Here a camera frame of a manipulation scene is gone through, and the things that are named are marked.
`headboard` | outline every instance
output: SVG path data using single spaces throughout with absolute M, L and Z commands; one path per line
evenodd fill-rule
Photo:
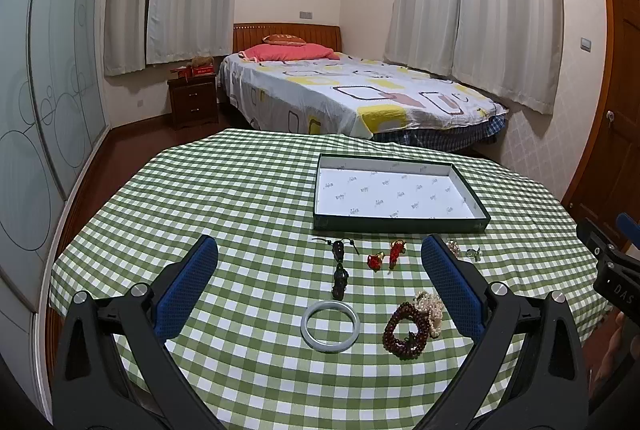
M 340 26 L 294 22 L 241 22 L 234 24 L 234 53 L 261 44 L 264 37 L 274 33 L 299 36 L 307 42 L 342 51 Z

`gingham tablecloth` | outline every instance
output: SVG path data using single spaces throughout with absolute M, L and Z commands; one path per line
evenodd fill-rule
M 307 136 L 226 130 L 165 150 L 124 185 L 54 264 L 50 303 L 65 314 L 73 293 L 122 295 L 180 261 L 199 235 L 216 238 L 220 261 L 182 333 L 166 343 L 198 395 L 228 427 L 412 428 L 454 377 L 472 347 L 447 314 L 442 336 L 418 359 L 401 362 L 382 346 L 391 314 L 419 289 L 432 291 L 420 263 L 425 234 L 328 233 L 346 245 L 350 274 L 344 301 L 362 322 L 345 352 L 311 350 L 300 335 L 306 307 L 331 298 L 335 263 L 312 241 L 316 165 L 321 152 L 451 162 L 492 216 L 480 235 L 451 236 L 464 251 L 482 249 L 476 266 L 515 293 L 562 290 L 585 339 L 606 308 L 593 291 L 595 259 L 575 224 L 540 184 L 495 163 L 341 134 Z M 395 270 L 367 267 L 370 253 L 407 240 Z M 317 338 L 338 341 L 346 318 L 321 312 Z M 495 407 L 515 364 L 514 338 L 481 412 Z M 122 337 L 118 347 L 132 379 L 140 372 Z

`open box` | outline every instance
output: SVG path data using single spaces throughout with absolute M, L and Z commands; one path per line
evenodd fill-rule
M 316 230 L 478 233 L 490 220 L 454 165 L 334 154 L 318 158 Z

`silver screw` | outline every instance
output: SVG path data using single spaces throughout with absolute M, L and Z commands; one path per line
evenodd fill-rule
M 131 294 L 133 296 L 145 296 L 147 291 L 149 291 L 149 286 L 142 282 L 131 288 Z
M 74 295 L 74 303 L 75 304 L 81 304 L 82 302 L 84 302 L 86 300 L 86 291 L 78 291 L 75 295 Z
M 504 296 L 507 294 L 508 289 L 502 282 L 494 282 L 491 285 L 491 291 L 494 292 L 494 295 Z
M 565 300 L 564 293 L 562 291 L 552 291 L 551 298 L 554 299 L 559 304 L 561 304 Z

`blue textured pad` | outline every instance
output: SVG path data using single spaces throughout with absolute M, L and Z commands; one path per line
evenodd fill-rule
M 618 229 L 636 248 L 640 248 L 640 226 L 628 214 L 620 214 L 616 219 Z
M 154 331 L 160 341 L 175 338 L 218 265 L 218 245 L 207 237 L 191 255 L 156 306 Z
M 422 241 L 422 266 L 442 298 L 458 332 L 479 342 L 484 334 L 482 303 L 450 256 L 431 236 Z

